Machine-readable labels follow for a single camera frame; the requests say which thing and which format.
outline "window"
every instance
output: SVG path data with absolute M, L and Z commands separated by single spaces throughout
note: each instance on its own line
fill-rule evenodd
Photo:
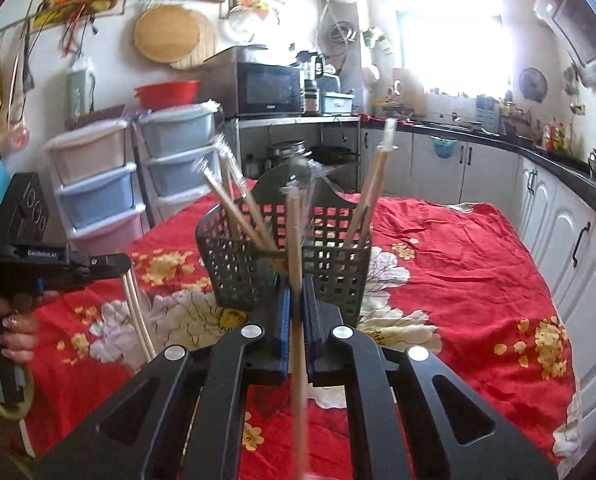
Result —
M 440 92 L 502 97 L 511 41 L 499 0 L 395 0 L 402 66 Z

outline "floral tablecloth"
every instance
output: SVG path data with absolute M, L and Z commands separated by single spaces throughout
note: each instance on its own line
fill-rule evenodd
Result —
M 213 344 L 243 322 L 218 308 L 195 243 L 206 196 L 137 240 L 128 254 L 151 305 L 156 349 Z M 37 311 L 36 398 L 26 419 L 37 455 L 48 451 L 144 363 L 123 291 L 99 282 Z M 382 198 L 360 330 L 404 350 L 426 346 L 554 462 L 578 447 L 571 350 L 548 288 L 508 220 L 486 204 L 438 206 Z M 351 479 L 341 387 L 310 388 L 315 474 Z M 289 386 L 252 387 L 240 479 L 289 478 Z

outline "human hand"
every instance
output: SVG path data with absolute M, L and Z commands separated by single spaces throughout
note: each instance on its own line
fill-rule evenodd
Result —
M 46 292 L 42 298 L 32 298 L 27 294 L 14 297 L 11 304 L 0 297 L 0 316 L 7 316 L 2 320 L 7 329 L 0 335 L 0 344 L 5 348 L 2 354 L 17 364 L 27 364 L 34 358 L 34 348 L 38 346 L 38 339 L 34 332 L 38 329 L 38 321 L 32 314 L 19 314 L 18 311 L 28 312 L 32 302 L 36 306 L 56 301 L 57 292 Z

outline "microwave door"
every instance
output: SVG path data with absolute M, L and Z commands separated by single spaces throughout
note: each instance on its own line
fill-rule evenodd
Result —
M 290 66 L 238 63 L 241 116 L 300 115 L 300 71 Z

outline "silver screw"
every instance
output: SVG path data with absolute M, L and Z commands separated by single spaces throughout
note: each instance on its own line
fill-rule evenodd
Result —
M 414 361 L 426 361 L 429 358 L 429 351 L 423 346 L 412 346 L 407 354 Z
M 348 326 L 336 326 L 332 333 L 338 339 L 348 339 L 353 335 L 353 328 L 349 328 Z
M 182 346 L 170 346 L 165 350 L 165 357 L 169 361 L 178 361 L 185 356 L 187 351 Z
M 262 334 L 262 329 L 258 325 L 247 325 L 242 327 L 240 333 L 247 339 L 254 339 Z

